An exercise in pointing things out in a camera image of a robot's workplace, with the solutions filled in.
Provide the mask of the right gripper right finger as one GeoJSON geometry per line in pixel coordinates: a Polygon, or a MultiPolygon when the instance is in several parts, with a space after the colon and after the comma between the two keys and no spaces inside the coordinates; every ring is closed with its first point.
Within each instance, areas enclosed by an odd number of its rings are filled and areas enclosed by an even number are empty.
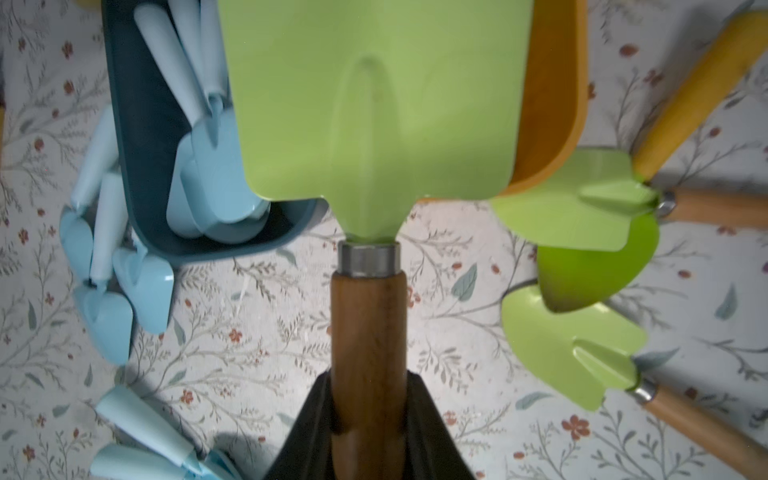
{"type": "Polygon", "coordinates": [[[406,479],[474,478],[422,378],[407,374],[406,479]]]}

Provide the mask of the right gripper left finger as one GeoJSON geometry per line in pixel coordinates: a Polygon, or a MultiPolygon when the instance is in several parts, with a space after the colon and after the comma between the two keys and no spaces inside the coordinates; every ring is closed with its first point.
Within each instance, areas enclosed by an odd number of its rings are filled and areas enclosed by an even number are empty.
{"type": "Polygon", "coordinates": [[[333,399],[330,372],[315,380],[290,433],[264,479],[333,479],[333,399]]]}

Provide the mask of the green shovel wooden handle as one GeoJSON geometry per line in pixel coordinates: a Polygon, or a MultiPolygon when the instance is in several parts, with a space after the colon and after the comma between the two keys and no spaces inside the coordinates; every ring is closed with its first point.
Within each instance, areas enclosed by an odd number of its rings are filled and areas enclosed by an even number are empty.
{"type": "Polygon", "coordinates": [[[504,295],[501,321],[522,365],[581,408],[595,411],[607,391],[623,391],[743,477],[766,478],[765,447],[641,374],[633,356],[647,334],[610,306],[598,302],[556,313],[546,306],[538,284],[529,282],[504,295]]]}

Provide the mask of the light blue shovel crossing front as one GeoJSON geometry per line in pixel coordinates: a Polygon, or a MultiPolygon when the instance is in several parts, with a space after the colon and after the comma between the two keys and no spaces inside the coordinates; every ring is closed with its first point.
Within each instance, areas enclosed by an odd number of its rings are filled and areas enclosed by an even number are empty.
{"type": "Polygon", "coordinates": [[[107,479],[195,479],[192,472],[160,455],[116,444],[107,445],[96,454],[90,473],[107,479]]]}

